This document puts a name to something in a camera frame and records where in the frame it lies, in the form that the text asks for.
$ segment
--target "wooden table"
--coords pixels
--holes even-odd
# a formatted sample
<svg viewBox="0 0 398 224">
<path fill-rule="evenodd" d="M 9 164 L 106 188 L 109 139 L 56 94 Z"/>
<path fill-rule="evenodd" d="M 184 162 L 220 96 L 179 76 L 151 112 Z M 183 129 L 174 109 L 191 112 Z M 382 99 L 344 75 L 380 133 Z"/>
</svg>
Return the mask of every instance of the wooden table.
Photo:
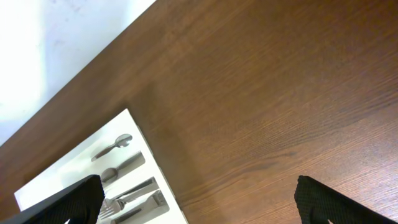
<svg viewBox="0 0 398 224">
<path fill-rule="evenodd" d="M 158 0 L 0 148 L 0 219 L 125 108 L 191 224 L 298 223 L 300 174 L 398 221 L 395 0 Z"/>
</svg>

